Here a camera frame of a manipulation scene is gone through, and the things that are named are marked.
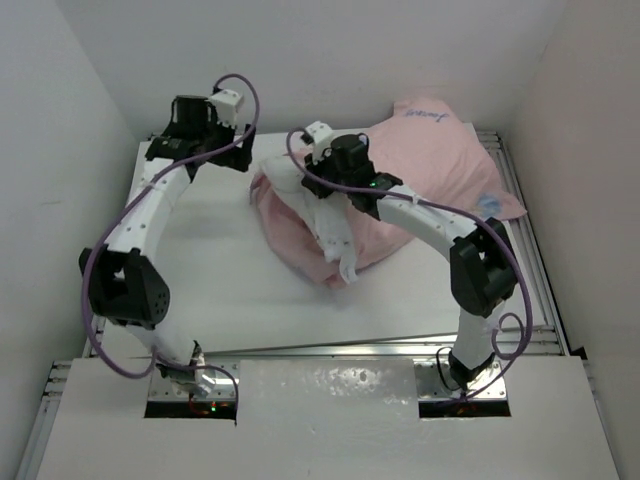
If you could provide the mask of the white pillow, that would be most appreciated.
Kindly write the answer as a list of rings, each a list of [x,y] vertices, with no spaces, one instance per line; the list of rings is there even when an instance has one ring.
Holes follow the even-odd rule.
[[[258,163],[250,187],[271,250],[309,280],[341,287],[358,279],[357,249],[342,194],[315,197],[290,158],[276,155]]]

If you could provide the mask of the pink purple pillowcase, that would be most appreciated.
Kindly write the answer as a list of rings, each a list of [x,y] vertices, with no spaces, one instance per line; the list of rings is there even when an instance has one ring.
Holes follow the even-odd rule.
[[[449,106],[419,97],[398,101],[393,115],[370,127],[369,157],[423,198],[482,219],[518,219],[526,210],[502,184],[495,162]],[[296,166],[305,153],[289,157]],[[357,211],[347,200],[357,249],[356,274],[412,241],[408,232]]]

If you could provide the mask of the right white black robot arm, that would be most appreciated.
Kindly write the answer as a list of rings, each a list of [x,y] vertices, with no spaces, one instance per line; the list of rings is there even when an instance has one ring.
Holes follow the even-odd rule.
[[[357,211],[401,228],[448,261],[451,295],[460,308],[449,372],[457,388],[467,390],[496,356],[493,331],[517,283],[504,225],[428,205],[400,178],[375,168],[364,133],[338,136],[317,123],[303,129],[301,139],[311,149],[304,188],[319,199],[345,195]]]

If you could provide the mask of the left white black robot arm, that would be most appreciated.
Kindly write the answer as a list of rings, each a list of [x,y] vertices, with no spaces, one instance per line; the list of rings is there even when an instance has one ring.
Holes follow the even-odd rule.
[[[171,293],[155,265],[156,252],[201,166],[249,169],[255,128],[248,124],[236,134],[243,102],[242,94],[221,88],[209,97],[175,97],[169,124],[146,150],[124,217],[79,258],[91,314],[128,331],[172,369],[193,364],[196,343],[168,319]]]

